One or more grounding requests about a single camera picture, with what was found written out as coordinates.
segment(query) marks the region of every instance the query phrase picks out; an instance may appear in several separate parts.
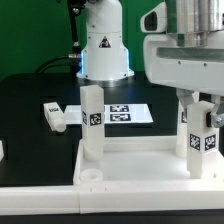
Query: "blue light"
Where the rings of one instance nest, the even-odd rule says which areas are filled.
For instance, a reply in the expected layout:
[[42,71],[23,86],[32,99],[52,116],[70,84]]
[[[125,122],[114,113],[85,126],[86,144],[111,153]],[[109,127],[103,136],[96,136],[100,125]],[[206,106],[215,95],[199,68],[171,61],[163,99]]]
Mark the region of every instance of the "blue light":
[[81,63],[82,63],[82,67],[81,67],[81,73],[82,73],[82,75],[83,75],[83,73],[84,73],[84,57],[83,57],[83,51],[82,51],[82,53],[81,53],[81,57],[82,57],[82,59],[81,59]]
[[130,59],[129,59],[129,50],[127,50],[127,66],[128,66],[128,70],[130,69],[130,67],[129,67],[129,63],[130,63]]

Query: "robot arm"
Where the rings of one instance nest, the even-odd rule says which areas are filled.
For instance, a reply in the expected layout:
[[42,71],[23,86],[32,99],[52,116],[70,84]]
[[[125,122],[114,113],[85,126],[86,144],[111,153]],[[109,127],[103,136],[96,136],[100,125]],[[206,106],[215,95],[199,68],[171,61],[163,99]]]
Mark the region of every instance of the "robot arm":
[[213,95],[211,126],[224,125],[224,0],[165,0],[141,19],[146,75],[177,88],[183,107],[192,91]]

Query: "black table surface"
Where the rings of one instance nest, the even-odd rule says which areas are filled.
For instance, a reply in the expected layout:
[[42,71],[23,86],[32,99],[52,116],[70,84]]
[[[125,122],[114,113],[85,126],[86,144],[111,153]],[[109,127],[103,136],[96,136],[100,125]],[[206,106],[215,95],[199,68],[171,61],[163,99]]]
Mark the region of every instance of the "black table surface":
[[[72,185],[81,126],[52,132],[43,104],[57,102],[62,110],[80,104],[80,85],[70,74],[17,74],[0,83],[0,187]],[[175,89],[152,85],[144,73],[131,84],[104,88],[105,104],[148,104],[152,124],[106,125],[106,137],[175,135]],[[216,223],[224,211],[169,211],[90,215],[0,216],[0,223]]]

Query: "cable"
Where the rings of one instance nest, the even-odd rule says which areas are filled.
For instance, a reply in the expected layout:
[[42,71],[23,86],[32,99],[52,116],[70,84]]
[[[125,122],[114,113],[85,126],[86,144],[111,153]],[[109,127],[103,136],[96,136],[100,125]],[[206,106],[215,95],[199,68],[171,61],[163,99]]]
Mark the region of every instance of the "cable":
[[61,56],[61,57],[57,57],[57,58],[53,58],[45,63],[43,63],[38,69],[36,69],[36,71],[34,73],[40,73],[40,71],[42,69],[44,69],[46,66],[56,62],[56,61],[60,61],[60,60],[65,60],[65,59],[68,59],[69,57],[68,56]]
[[47,67],[45,67],[42,71],[40,71],[39,73],[42,74],[44,73],[46,70],[54,68],[54,67],[65,67],[65,66],[70,66],[71,64],[59,64],[59,65],[49,65]]

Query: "white tray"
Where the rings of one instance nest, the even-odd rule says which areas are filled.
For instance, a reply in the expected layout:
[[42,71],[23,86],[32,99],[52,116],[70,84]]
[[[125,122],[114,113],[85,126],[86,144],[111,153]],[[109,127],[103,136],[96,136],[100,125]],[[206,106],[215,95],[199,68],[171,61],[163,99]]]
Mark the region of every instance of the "white tray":
[[80,212],[224,208],[224,183],[190,179],[175,156],[176,137],[106,138],[98,162],[83,157],[80,141],[74,174]]

